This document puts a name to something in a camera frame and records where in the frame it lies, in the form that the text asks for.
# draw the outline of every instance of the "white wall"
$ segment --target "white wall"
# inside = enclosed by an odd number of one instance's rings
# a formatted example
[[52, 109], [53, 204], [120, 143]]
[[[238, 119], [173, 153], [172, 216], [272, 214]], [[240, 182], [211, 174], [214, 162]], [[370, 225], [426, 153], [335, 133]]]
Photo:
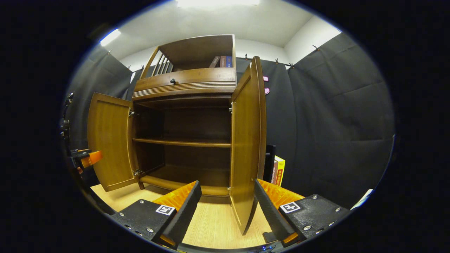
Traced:
[[242, 39], [235, 39], [236, 57], [251, 59], [253, 56], [259, 56], [261, 60], [275, 61], [278, 58], [280, 63], [288, 63], [289, 58], [286, 55], [286, 51], [271, 44], [266, 44], [258, 41], [249, 41]]
[[[289, 61], [284, 49], [274, 45], [257, 41], [235, 39], [235, 46], [236, 57], [245, 57], [245, 54], [247, 54], [247, 58], [250, 59], [256, 55], [262, 60], [275, 61], [275, 59], [278, 58], [280, 63], [288, 63]], [[141, 65], [147, 64], [155, 49], [156, 47], [154, 46], [128, 55], [127, 57], [121, 59], [120, 62], [127, 67], [131, 65], [130, 70], [136, 71], [141, 69]]]
[[331, 24], [317, 16], [313, 16], [285, 45], [284, 50], [289, 57], [288, 62], [297, 63], [315, 50], [315, 47], [312, 45], [320, 47], [340, 33]]

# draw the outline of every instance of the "yellow book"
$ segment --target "yellow book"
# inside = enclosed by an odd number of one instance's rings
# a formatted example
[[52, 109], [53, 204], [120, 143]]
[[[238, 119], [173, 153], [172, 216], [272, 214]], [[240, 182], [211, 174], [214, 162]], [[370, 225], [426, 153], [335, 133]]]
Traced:
[[276, 176], [274, 185], [281, 187], [281, 181], [283, 181], [283, 174], [284, 174], [284, 164], [286, 163], [286, 161], [278, 156], [275, 156], [275, 161], [278, 162], [278, 168], [275, 174]]

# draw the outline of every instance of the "ceiling light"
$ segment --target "ceiling light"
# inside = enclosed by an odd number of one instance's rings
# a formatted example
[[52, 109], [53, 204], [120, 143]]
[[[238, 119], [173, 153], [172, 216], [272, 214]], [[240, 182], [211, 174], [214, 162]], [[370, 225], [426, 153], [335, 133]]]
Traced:
[[176, 0], [178, 7], [218, 5], [258, 5], [259, 0]]
[[102, 46], [106, 46], [107, 44], [109, 44], [111, 41], [115, 40], [117, 37], [119, 37], [120, 35], [120, 31], [119, 29], [116, 29], [114, 31], [112, 31], [111, 33], [109, 33], [108, 35], [106, 35], [106, 37], [104, 37], [101, 41], [100, 44], [102, 44]]

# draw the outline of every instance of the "wooden cabinet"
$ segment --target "wooden cabinet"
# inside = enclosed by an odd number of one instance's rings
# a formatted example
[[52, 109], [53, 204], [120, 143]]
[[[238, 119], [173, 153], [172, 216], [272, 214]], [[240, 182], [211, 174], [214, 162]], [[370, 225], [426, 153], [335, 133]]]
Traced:
[[[232, 55], [235, 66], [234, 36], [181, 42], [156, 49], [175, 71], [162, 72], [168, 68], [163, 61], [154, 71], [159, 68], [160, 74], [146, 77], [147, 66], [132, 102], [94, 94], [88, 143], [90, 149], [103, 152], [95, 173], [105, 191], [135, 182], [174, 190], [199, 180], [203, 195], [230, 199], [245, 234], [256, 208], [254, 180], [262, 179], [266, 147], [260, 60], [254, 57], [236, 84], [235, 68], [207, 68], [216, 55]], [[206, 52], [195, 54], [198, 44], [207, 47]], [[190, 48], [191, 56], [181, 45]], [[174, 48], [183, 51], [182, 56]], [[205, 68], [193, 68], [206, 63]]]

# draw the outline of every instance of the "drawer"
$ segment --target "drawer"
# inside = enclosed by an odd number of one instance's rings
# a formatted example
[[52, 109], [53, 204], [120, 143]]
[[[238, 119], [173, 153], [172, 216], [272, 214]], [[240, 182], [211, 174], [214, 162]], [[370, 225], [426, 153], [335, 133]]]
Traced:
[[235, 88], [236, 68], [189, 69], [138, 80], [132, 100], [184, 94], [231, 94]]

